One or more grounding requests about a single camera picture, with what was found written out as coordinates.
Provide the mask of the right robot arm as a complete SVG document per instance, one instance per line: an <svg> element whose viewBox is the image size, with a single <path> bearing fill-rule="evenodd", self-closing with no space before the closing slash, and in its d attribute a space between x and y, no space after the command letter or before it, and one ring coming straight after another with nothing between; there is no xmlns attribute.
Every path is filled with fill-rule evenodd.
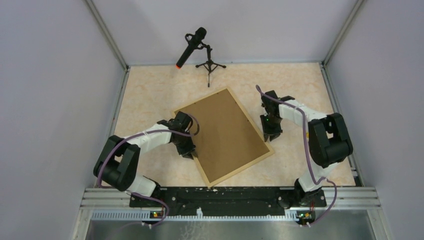
<svg viewBox="0 0 424 240"><path fill-rule="evenodd" d="M286 119L302 128L307 170L294 183L292 201L307 206L322 188L333 169L353 153L353 144L340 113L326 114L309 108L292 96L278 97L276 92L260 92L260 116L265 141L273 141L283 132Z"/></svg>

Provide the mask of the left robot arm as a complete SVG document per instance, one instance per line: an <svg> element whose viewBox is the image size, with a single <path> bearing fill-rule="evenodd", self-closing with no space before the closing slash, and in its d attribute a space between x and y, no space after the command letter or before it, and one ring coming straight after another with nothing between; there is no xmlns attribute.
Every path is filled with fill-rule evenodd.
<svg viewBox="0 0 424 240"><path fill-rule="evenodd" d="M199 121L191 114L177 112L174 118L160 120L150 128L130 136L110 136L93 169L99 188L112 188L141 196L149 207L160 202L160 185L137 173L140 156L167 144L173 144L183 158L196 156L193 137L199 134Z"/></svg>

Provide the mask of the black tripod stand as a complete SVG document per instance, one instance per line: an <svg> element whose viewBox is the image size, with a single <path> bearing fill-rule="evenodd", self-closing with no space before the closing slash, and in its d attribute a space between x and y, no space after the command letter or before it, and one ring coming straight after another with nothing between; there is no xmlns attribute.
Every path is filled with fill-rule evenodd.
<svg viewBox="0 0 424 240"><path fill-rule="evenodd" d="M206 70L207 70L207 72L208 72L208 75L207 75L207 77L208 77L208 79L207 79L207 87L209 88L210 87L210 76L211 76L211 73L213 73L214 72L214 70L217 68L217 67L221 67L221 68L223 68L223 69L226 69L227 68L227 66L226 65L222 65L222 64L218 64L218 63L215 63L213 60L212 60L212 48L211 48L211 46L210 45L208 45L208 44L205 44L205 43L202 43L201 44L201 47L199 48L199 50L202 50L202 49L206 49L206 54L207 54L207 61L205 61L204 63L202 63L202 64L198 64L198 65L195 65L195 68L200 68L200 67L204 67Z"/></svg>

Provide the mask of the black microphone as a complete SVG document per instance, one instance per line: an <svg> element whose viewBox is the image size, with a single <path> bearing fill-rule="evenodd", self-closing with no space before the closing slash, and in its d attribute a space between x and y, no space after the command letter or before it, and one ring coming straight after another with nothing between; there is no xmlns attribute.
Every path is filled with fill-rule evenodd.
<svg viewBox="0 0 424 240"><path fill-rule="evenodd" d="M187 42L187 47L175 64L177 69L181 69L183 67L195 50L201 50L203 48L203 40L206 37L206 34L207 30L203 27L199 27L194 34L187 33L184 36Z"/></svg>

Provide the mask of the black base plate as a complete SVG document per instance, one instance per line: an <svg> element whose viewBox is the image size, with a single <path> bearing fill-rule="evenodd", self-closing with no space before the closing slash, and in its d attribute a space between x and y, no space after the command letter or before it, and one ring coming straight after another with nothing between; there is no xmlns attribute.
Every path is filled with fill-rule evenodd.
<svg viewBox="0 0 424 240"><path fill-rule="evenodd" d="M131 194L131 208L169 207L168 215L194 216L201 210L206 217L262 217L283 216L297 207L326 207L323 190L310 195L295 187L242 186L242 187L161 187L151 199Z"/></svg>

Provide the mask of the aluminium rail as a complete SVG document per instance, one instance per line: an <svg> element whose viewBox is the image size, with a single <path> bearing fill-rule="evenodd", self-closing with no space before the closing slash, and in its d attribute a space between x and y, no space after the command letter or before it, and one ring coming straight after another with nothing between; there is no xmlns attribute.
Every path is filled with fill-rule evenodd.
<svg viewBox="0 0 424 240"><path fill-rule="evenodd" d="M204 216L200 209L193 216L169 216L169 207L133 208L129 206L131 196L113 189L88 188L85 190L80 208L91 210L93 220L143 221L157 223L165 221L289 221L317 219L326 210L356 211L377 210L381 202L372 187L324 187L326 207L296 207L279 216Z"/></svg>

